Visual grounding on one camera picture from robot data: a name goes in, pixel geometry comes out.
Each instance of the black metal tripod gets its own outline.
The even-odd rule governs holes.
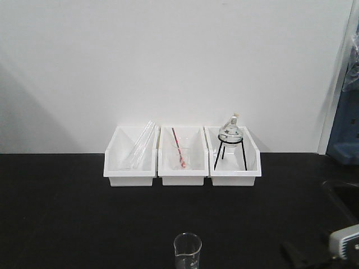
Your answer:
[[[222,144],[225,143],[225,144],[235,145],[235,144],[241,143],[242,144],[242,152],[243,152],[243,160],[245,162],[245,168],[246,168],[246,171],[247,171],[247,161],[246,161],[245,147],[243,145],[243,138],[238,142],[227,142],[227,141],[223,141],[222,139],[220,139],[220,137],[218,135],[218,139],[220,140],[220,145],[219,145],[219,149],[218,149],[218,153],[217,153],[217,158],[215,158],[214,170],[215,170],[215,167],[217,166],[218,157],[219,157],[219,154],[220,154],[220,149],[222,148]],[[224,152],[225,152],[225,146],[223,146],[222,159],[224,158]]]

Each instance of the empty glass beaker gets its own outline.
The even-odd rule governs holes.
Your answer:
[[[176,269],[199,269],[202,241],[198,235],[179,234],[174,239],[173,245]]]

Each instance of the plastic bag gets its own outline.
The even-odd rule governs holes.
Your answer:
[[[359,34],[353,37],[353,48],[351,51],[348,71],[344,78],[343,91],[359,90]]]

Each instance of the black countertop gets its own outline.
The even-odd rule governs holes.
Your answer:
[[[288,240],[325,259],[323,229],[351,223],[321,187],[359,181],[317,154],[261,154],[254,187],[110,187],[102,154],[0,155],[0,268],[174,268],[173,239],[203,242],[201,269],[290,268]]]

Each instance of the white plastic bin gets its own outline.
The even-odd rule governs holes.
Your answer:
[[[135,146],[143,127],[117,126],[105,151],[104,177],[115,186],[152,186],[157,171],[157,140],[159,128],[156,126],[145,155],[135,170],[119,170],[119,163],[125,159]]]
[[[208,171],[208,150],[203,127],[173,127],[180,148],[189,149],[190,169],[176,169],[180,157],[172,127],[161,127],[158,149],[158,175],[163,185],[203,185]]]
[[[260,152],[254,143],[246,127],[239,127],[243,132],[243,144],[247,161],[245,170],[242,146],[226,147],[224,159],[222,159],[223,146],[218,158],[216,170],[214,163],[217,156],[220,141],[218,140],[219,126],[205,126],[205,134],[209,150],[209,174],[213,186],[253,186],[256,177],[262,175],[260,164]]]

